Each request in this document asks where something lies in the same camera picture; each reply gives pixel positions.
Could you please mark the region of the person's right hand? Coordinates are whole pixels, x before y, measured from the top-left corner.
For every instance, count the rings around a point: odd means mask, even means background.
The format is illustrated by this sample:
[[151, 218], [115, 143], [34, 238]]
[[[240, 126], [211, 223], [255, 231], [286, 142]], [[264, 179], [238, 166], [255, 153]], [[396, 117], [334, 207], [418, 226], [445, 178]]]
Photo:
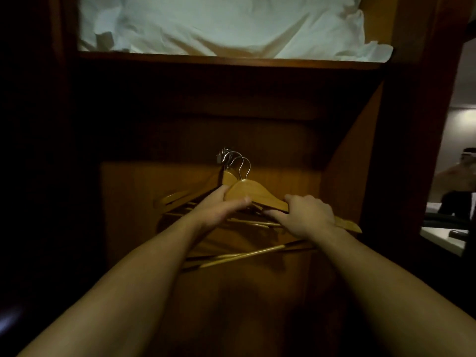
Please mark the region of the person's right hand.
[[319, 242], [337, 227], [332, 208], [311, 195], [285, 195], [289, 213], [294, 216], [292, 224], [280, 224], [290, 234], [312, 242]]

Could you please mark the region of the person's left hand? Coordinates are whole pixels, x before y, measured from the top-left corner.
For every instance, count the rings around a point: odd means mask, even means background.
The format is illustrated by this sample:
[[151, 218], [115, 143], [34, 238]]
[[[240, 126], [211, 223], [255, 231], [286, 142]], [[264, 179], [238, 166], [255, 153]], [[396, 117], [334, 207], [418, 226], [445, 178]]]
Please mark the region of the person's left hand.
[[224, 195], [229, 186], [222, 185], [205, 197], [189, 214], [194, 236], [210, 232], [232, 214], [222, 212]]

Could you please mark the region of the wooden clothes hanger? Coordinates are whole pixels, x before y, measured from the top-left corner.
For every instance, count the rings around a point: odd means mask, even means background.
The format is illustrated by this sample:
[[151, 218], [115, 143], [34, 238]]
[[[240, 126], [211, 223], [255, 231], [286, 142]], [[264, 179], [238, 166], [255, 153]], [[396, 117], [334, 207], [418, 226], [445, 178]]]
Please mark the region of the wooden clothes hanger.
[[231, 181], [231, 177], [225, 176], [229, 169], [223, 171], [223, 185], [229, 185], [229, 189], [224, 195], [224, 200], [239, 200], [249, 198], [252, 205], [259, 209], [278, 210], [282, 213], [289, 213], [289, 204], [275, 197], [259, 182], [248, 178]]
[[[188, 186], [185, 190], [174, 192], [172, 194], [168, 194], [162, 198], [157, 199], [154, 202], [154, 207], [158, 210], [160, 215], [174, 215], [172, 213], [173, 210], [182, 207], [188, 207], [192, 209], [194, 206], [194, 201], [209, 195], [211, 192], [216, 190], [218, 187], [222, 186], [221, 182], [219, 181], [220, 172], [221, 172], [221, 165], [220, 169], [213, 173], [211, 177], [209, 177], [206, 181], [199, 183], [195, 186]], [[256, 218], [260, 216], [260, 212], [256, 213], [253, 216], [252, 220], [247, 219], [237, 219], [232, 217], [228, 220], [230, 223], [236, 224], [244, 224], [250, 225], [259, 228], [279, 228], [280, 225], [274, 222], [266, 222], [266, 221], [259, 221]]]
[[[223, 171], [225, 168], [229, 169], [228, 173], [226, 173], [225, 176], [231, 177], [231, 181], [236, 181], [237, 179], [247, 179], [248, 174], [251, 170], [251, 162], [249, 161], [249, 159], [244, 157], [240, 152], [231, 150], [229, 148], [223, 148], [219, 151], [219, 153], [217, 154], [217, 163], [220, 164], [222, 167], [220, 172], [221, 176], [219, 177], [219, 181], [222, 185]], [[262, 210], [259, 210], [253, 205], [251, 205], [252, 216], [256, 216], [256, 213], [259, 213], [261, 211]], [[314, 247], [312, 247], [305, 240], [294, 240], [291, 242], [286, 242], [284, 244], [267, 246], [265, 248], [250, 252], [197, 257], [194, 260], [196, 263], [194, 265], [183, 267], [182, 272], [187, 273], [199, 269], [217, 266], [220, 264], [238, 261], [245, 258], [252, 258], [271, 253], [302, 253], [312, 251], [313, 249]]]

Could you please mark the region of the person's left forearm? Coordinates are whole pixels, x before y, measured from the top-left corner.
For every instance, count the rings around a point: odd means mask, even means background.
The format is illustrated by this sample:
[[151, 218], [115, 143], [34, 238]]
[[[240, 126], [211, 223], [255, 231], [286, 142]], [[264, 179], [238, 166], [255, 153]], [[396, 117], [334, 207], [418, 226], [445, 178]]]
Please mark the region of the person's left forearm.
[[187, 252], [217, 224], [191, 213], [135, 248], [17, 357], [138, 357]]

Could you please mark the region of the person's right forearm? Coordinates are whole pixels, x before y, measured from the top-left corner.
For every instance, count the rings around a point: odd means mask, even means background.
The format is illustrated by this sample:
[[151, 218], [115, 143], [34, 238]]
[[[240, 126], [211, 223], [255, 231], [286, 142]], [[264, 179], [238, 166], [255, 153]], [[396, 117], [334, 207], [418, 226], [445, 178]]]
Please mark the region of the person's right forearm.
[[343, 229], [318, 230], [312, 240], [392, 356], [476, 357], [476, 320], [423, 281]]

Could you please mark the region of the dark wooden wardrobe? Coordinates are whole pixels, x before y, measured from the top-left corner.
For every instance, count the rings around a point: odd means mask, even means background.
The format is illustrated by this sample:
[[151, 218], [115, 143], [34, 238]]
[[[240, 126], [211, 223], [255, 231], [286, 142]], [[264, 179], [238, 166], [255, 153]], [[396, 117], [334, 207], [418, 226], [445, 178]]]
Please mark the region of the dark wooden wardrobe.
[[79, 58], [79, 0], [0, 0], [0, 357], [14, 357], [177, 217], [222, 148], [413, 267], [475, 0], [363, 0], [378, 70]]

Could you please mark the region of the wooden wardrobe shelf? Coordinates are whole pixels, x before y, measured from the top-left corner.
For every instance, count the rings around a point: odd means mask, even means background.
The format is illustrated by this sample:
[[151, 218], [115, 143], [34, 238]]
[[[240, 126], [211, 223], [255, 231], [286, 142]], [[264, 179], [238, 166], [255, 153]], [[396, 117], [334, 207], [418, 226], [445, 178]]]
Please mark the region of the wooden wardrobe shelf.
[[378, 70], [385, 63], [311, 60], [311, 59], [250, 59], [221, 58], [191, 55], [141, 54], [125, 52], [79, 52], [79, 58], [92, 61], [125, 61], [140, 62], [154, 65], [222, 65], [245, 67], [272, 67], [297, 69], [337, 69], [337, 70]]

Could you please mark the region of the white counter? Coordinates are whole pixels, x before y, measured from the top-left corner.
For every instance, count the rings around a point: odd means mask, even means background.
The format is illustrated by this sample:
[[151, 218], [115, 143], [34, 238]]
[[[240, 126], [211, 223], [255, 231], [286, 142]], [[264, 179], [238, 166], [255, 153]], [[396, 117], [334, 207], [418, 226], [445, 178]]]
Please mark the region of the white counter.
[[444, 250], [462, 257], [467, 242], [449, 238], [451, 229], [470, 230], [470, 220], [461, 219], [455, 214], [446, 215], [439, 213], [440, 203], [427, 203], [420, 236]]

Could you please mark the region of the white pillow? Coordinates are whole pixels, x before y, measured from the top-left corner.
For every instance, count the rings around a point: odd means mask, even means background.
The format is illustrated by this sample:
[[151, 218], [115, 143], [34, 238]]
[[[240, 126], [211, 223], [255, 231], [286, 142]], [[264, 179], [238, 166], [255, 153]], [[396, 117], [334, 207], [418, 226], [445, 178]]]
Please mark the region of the white pillow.
[[79, 0], [78, 49], [247, 59], [387, 62], [361, 0]]

